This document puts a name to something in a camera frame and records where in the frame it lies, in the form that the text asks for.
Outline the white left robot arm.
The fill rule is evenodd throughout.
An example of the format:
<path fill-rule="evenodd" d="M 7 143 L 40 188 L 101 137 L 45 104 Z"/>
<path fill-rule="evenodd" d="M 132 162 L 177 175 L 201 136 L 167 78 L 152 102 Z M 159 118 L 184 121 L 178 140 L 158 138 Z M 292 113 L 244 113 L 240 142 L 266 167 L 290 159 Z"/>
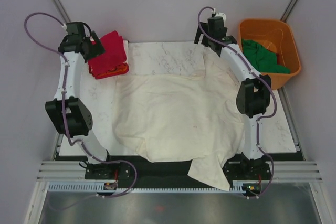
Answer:
<path fill-rule="evenodd" d="M 68 144 L 79 146 L 90 163 L 99 163 L 97 173 L 103 178 L 111 178 L 115 165 L 107 161 L 109 153 L 94 134 L 92 114 L 80 99 L 82 69 L 105 49 L 86 23 L 66 23 L 65 29 L 67 33 L 57 49 L 61 65 L 58 88 L 54 98 L 45 103 L 45 110 L 56 131 L 67 138 Z"/>

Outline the cream white t shirt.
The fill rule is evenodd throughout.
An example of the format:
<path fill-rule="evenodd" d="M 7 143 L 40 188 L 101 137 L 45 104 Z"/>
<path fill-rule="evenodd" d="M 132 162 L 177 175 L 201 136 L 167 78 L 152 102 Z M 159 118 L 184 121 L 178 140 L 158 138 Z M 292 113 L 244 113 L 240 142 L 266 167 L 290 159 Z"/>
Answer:
<path fill-rule="evenodd" d="M 150 162 L 190 161 L 188 176 L 220 190 L 223 166 L 244 139 L 226 60 L 204 57 L 201 76 L 157 74 L 117 79 L 112 129 L 117 141 Z"/>

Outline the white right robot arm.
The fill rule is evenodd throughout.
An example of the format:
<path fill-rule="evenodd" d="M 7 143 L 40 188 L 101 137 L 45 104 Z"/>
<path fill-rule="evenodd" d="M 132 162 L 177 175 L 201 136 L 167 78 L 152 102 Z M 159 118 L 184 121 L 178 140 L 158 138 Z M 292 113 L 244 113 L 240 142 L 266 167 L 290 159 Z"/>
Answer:
<path fill-rule="evenodd" d="M 217 54 L 217 59 L 228 63 L 239 88 L 236 95 L 236 108 L 244 119 L 245 143 L 242 149 L 244 159 L 240 166 L 241 174 L 248 179 L 259 173 L 254 159 L 266 155 L 261 146 L 263 119 L 271 118 L 277 111 L 277 102 L 271 90 L 271 79 L 262 75 L 248 62 L 233 36 L 227 36 L 224 16 L 213 14 L 207 22 L 198 22 L 194 43 L 201 43 Z"/>

